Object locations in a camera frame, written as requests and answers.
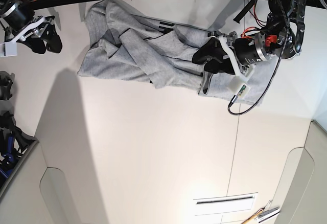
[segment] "white bracket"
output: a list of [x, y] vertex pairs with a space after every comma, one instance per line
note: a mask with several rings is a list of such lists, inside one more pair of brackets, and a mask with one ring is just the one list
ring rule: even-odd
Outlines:
[[25, 34], [32, 29], [37, 28], [40, 24], [45, 22], [45, 18], [42, 16], [36, 22], [30, 23], [24, 29], [22, 29], [14, 38], [12, 38], [8, 42], [4, 42], [0, 44], [0, 57], [9, 57], [17, 55], [17, 41], [24, 37]]
[[251, 64], [246, 75], [243, 75], [240, 71], [239, 64], [237, 63], [236, 57], [232, 49], [227, 45], [227, 38], [225, 35], [218, 37], [221, 47], [225, 53], [229, 56], [231, 65], [235, 72], [235, 77], [233, 77], [228, 88], [236, 95], [238, 98], [244, 99], [244, 97], [249, 93], [251, 87], [248, 85], [248, 80], [254, 73], [255, 65]]

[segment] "black cable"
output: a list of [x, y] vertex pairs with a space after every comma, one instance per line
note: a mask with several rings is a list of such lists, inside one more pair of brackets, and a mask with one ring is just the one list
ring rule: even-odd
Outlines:
[[233, 20], [237, 23], [240, 23], [241, 19], [243, 19], [243, 17], [245, 16], [245, 14], [247, 14], [248, 11], [250, 11], [256, 1], [257, 0], [250, 0]]
[[[254, 4], [254, 6], [253, 6], [253, 11], [254, 11], [255, 15], [256, 15], [255, 9], [256, 9], [256, 4], [257, 4], [257, 3], [258, 3], [258, 0], [256, 0], [255, 4]], [[261, 23], [267, 23], [266, 21], [262, 21], [262, 20], [260, 20], [260, 19], [258, 18], [257, 15], [256, 15], [256, 19], [257, 19], [258, 21], [260, 21]]]
[[258, 23], [257, 19], [255, 18], [255, 15], [254, 15], [251, 11], [249, 11], [249, 12], [250, 12], [250, 14], [253, 16], [255, 22], [256, 22], [260, 27], [264, 27], [264, 26], [261, 26], [261, 25]]
[[237, 100], [237, 96], [234, 96], [233, 98], [232, 98], [232, 100], [230, 101], [230, 103], [229, 103], [229, 105], [228, 105], [228, 108], [227, 108], [227, 110], [228, 110], [228, 112], [230, 113], [230, 114], [232, 114], [233, 116], [240, 116], [240, 115], [243, 115], [243, 114], [246, 114], [246, 113], [248, 113], [249, 111], [251, 111], [253, 108], [255, 108], [258, 104], [259, 104], [259, 102], [263, 99], [263, 97], [265, 96], [265, 94], [267, 93], [267, 91], [268, 91], [268, 89], [269, 89], [269, 87], [270, 87], [270, 85], [271, 85], [271, 83], [272, 83], [272, 80], [274, 79], [274, 77], [275, 77], [275, 75], [276, 75], [276, 73], [277, 73], [277, 70], [278, 70], [278, 67], [279, 67], [279, 65], [280, 65], [280, 63], [281, 63], [281, 60], [282, 60], [282, 56], [283, 56], [283, 54], [284, 54], [284, 51], [285, 51], [285, 48], [286, 48], [286, 43], [288, 42], [288, 36], [289, 36], [289, 23], [288, 23], [288, 19], [287, 19], [287, 17], [286, 17], [286, 13], [285, 13], [285, 11], [284, 11], [284, 8], [283, 8], [283, 5], [282, 5], [282, 3], [281, 3], [281, 0], [276, 0], [277, 1], [277, 3], [278, 3], [278, 5], [279, 5], [279, 7], [281, 8], [281, 11], [282, 11], [282, 14], [283, 14], [283, 18], [284, 18], [284, 21], [285, 21], [285, 26], [286, 26], [286, 36], [285, 36], [285, 41], [284, 41], [284, 44], [283, 44], [283, 48], [282, 48], [282, 51], [281, 51], [281, 54], [279, 55], [279, 58], [278, 58], [278, 61], [277, 61], [277, 64], [276, 64], [276, 67], [275, 67], [275, 70], [274, 70], [274, 72], [273, 72], [273, 74], [272, 74], [272, 76], [271, 76], [271, 78], [270, 78], [270, 80], [269, 80], [269, 82], [268, 82], [268, 85], [267, 85], [267, 87], [266, 87], [266, 89], [264, 90], [264, 92], [262, 93], [262, 95], [260, 96], [260, 98], [258, 98], [258, 100], [248, 109], [248, 110], [245, 110], [245, 111], [243, 111], [243, 112], [241, 112], [241, 113], [233, 113], [231, 110], [230, 110], [230, 108], [231, 108], [231, 106], [235, 103], [235, 101]]
[[6, 27], [4, 26], [4, 24], [2, 24], [1, 20], [0, 20], [0, 25], [2, 26], [3, 30], [6, 30]]

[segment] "fabric fold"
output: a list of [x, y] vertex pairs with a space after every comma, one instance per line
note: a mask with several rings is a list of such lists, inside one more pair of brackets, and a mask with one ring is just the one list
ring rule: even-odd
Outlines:
[[[208, 31], [164, 20], [135, 16], [113, 0], [94, 4], [85, 19], [90, 49], [78, 75], [102, 79], [152, 82], [196, 90], [200, 96], [230, 100], [228, 85], [233, 75], [210, 74], [192, 63], [193, 55], [207, 43]], [[276, 63], [261, 62], [249, 80], [244, 100], [253, 104], [260, 97]]]

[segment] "cable connector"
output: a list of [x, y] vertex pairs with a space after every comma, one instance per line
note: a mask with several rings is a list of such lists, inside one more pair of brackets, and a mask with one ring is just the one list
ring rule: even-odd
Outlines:
[[228, 104], [228, 108], [231, 108], [231, 106], [237, 101], [238, 96], [234, 95], [233, 98], [230, 100]]

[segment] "screw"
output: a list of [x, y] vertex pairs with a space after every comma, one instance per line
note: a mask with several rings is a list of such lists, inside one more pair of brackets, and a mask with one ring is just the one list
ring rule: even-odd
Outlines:
[[21, 37], [19, 38], [19, 40], [20, 40], [20, 41], [26, 41], [26, 37], [25, 37], [25, 36], [21, 36]]
[[40, 31], [38, 28], [36, 28], [34, 31], [33, 31], [33, 34], [36, 36], [36, 37], [41, 37], [40, 35]]

